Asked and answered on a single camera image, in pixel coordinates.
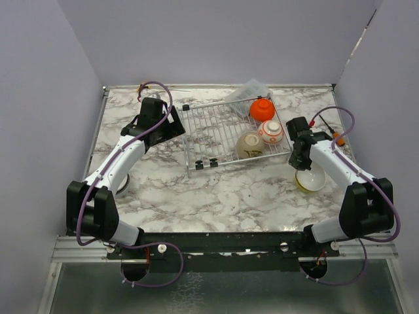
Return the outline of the white orange patterned bowl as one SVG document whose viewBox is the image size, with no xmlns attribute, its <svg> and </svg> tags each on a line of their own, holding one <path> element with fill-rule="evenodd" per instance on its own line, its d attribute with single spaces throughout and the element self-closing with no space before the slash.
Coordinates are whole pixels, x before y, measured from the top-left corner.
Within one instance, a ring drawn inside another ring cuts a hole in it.
<svg viewBox="0 0 419 314">
<path fill-rule="evenodd" d="M 258 133 L 262 140 L 269 145 L 276 145 L 284 138 L 284 130 L 277 120 L 264 121 L 258 127 Z"/>
</svg>

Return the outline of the orange plastic bowl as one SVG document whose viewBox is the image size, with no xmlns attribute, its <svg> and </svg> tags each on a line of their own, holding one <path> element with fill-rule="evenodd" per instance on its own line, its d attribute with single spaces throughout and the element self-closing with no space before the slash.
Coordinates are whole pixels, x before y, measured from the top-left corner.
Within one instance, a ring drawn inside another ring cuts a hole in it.
<svg viewBox="0 0 419 314">
<path fill-rule="evenodd" d="M 249 114 L 253 119 L 259 122 L 272 120 L 275 115 L 274 104 L 265 98 L 257 99 L 251 104 Z"/>
</svg>

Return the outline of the beige ceramic bowl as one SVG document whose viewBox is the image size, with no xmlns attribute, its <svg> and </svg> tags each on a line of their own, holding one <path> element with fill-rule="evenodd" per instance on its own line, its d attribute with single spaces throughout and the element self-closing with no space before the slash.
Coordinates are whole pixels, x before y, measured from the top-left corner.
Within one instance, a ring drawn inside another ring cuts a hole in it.
<svg viewBox="0 0 419 314">
<path fill-rule="evenodd" d="M 264 141 L 257 132 L 245 132 L 238 138 L 235 149 L 239 159 L 259 157 L 264 153 Z"/>
</svg>

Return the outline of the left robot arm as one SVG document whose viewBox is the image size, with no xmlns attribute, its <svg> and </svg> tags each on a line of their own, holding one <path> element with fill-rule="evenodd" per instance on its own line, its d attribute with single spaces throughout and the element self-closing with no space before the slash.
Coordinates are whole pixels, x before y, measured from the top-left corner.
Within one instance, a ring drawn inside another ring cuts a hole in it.
<svg viewBox="0 0 419 314">
<path fill-rule="evenodd" d="M 117 144 L 99 168 L 84 181 L 73 181 L 67 187 L 67 229 L 77 237 L 122 244 L 130 258 L 141 256 L 143 231 L 121 221 L 115 196 L 128 172 L 151 147 L 184 133 L 174 106 L 153 97 L 143 99 L 139 114 L 122 128 Z"/>
</svg>

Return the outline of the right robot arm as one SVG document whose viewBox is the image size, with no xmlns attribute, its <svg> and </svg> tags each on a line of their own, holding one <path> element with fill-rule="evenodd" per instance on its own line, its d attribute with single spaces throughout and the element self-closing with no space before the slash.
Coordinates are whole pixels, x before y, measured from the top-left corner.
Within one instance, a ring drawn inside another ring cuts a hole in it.
<svg viewBox="0 0 419 314">
<path fill-rule="evenodd" d="M 393 186 L 363 171 L 335 146 L 325 132 L 313 132 L 305 117 L 286 123 L 293 142 L 289 164 L 299 175 L 314 177 L 319 167 L 342 189 L 344 198 L 337 217 L 304 228 L 302 251 L 315 256 L 325 243 L 388 231 L 397 222 L 393 213 Z"/>
</svg>

